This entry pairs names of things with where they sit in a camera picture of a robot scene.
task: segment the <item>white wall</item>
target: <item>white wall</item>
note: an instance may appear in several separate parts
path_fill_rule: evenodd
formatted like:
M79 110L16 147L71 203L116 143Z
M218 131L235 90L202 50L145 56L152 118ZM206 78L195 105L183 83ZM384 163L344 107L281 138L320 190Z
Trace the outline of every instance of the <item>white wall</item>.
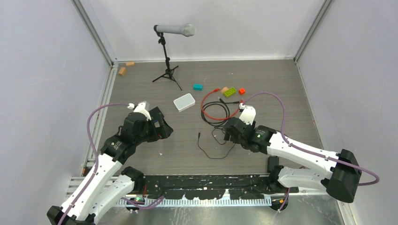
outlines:
M352 204L365 225L398 221L397 39L396 0L336 0L299 61L325 148L354 151L381 178Z
M90 0L118 60L164 59L155 24L191 23L165 35L173 59L295 56L323 0Z
M0 21L1 224L49 224L109 68L69 0L3 0Z

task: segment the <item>red block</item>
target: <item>red block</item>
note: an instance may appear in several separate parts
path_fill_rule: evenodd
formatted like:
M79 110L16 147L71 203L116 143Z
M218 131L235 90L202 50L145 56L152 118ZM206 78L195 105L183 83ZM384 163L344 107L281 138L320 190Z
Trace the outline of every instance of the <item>red block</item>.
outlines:
M244 88L239 89L239 94L240 94L240 95L243 95L245 92L246 92L246 91L245 91Z

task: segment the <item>orange block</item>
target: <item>orange block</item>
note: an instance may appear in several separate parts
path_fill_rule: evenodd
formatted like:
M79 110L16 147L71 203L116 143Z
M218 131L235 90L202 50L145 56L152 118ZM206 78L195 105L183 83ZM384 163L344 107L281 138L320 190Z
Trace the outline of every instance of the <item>orange block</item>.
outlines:
M126 66L128 67L132 67L134 66L135 62L131 61L131 62L126 62Z
M224 92L228 91L229 88L225 87L223 89L221 89L221 93L224 94Z
M124 75L126 74L126 68L125 68L125 67L120 68L118 74L119 74L120 76L124 76Z
M244 88L239 89L239 94L240 94L240 95L243 95L245 92L246 92L246 91L245 91Z

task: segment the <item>wood grain surface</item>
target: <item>wood grain surface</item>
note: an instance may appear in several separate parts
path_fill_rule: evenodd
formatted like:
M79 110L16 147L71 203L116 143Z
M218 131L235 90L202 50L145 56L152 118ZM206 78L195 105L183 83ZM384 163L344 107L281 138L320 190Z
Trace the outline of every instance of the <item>wood grain surface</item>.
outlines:
M216 101L223 97L227 101L237 101L260 92L270 91L277 94L286 105L287 118L285 133L290 138L319 148L321 146L307 99L292 60L248 60L248 61L195 61L171 62L171 67L179 65L174 77L183 91L168 80L152 80L164 73L164 62L143 62L128 67L125 76L117 76L110 103L138 103L147 101L151 108L158 106L166 122L174 129L173 134L165 140L143 143L136 153L125 163L144 174L248 174L265 173L267 156L261 153L250 153L236 145L230 154L221 160L208 159L197 147L198 132L201 132L200 145L211 157L224 156L233 143L219 145L212 137L213 130L200 117L200 103L203 97L215 88L245 88L246 93L238 93L225 98L220 92L209 96L207 101ZM202 91L192 89L194 83L203 84ZM196 104L189 109L178 112L173 100L191 93ZM256 109L257 125L264 125L280 130L282 108L272 96L260 95L248 105ZM100 146L117 132L130 110L116 106L110 107L101 135ZM218 106L209 107L209 114L221 117L225 112ZM222 141L221 131L215 132L216 138ZM299 165L285 159L280 163L293 168Z

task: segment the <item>robotic arm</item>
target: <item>robotic arm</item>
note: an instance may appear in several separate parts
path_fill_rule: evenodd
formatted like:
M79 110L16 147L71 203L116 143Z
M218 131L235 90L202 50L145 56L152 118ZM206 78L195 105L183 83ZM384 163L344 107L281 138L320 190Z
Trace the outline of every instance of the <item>robotic arm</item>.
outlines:
M141 190L144 186L142 172L126 167L117 180L103 190L109 179L122 167L126 160L135 153L136 147L142 142L155 142L168 138L173 129L165 122L164 116L158 107L148 111L149 104L141 102L137 106L130 104L129 109L134 109L124 119L124 125L119 127L119 132L105 141L101 148L97 172L87 189L65 216L63 225L94 225L102 216L116 204L118 200L134 190ZM77 190L61 205L52 206L47 212L51 224L59 223L61 217L71 206L77 194L89 182L86 176Z
M352 152L345 149L340 153L325 151L290 138L287 138L290 142L287 144L280 132L266 126L255 126L256 111L252 106L241 103L239 108L242 111L239 118L228 119L224 126L225 140L239 143L244 149L252 152L283 157L309 168L292 169L281 165L275 166L268 177L271 188L278 190L290 187L314 188L326 190L330 196L346 203L354 201L361 171L302 152L291 147L291 144L329 158L358 165Z

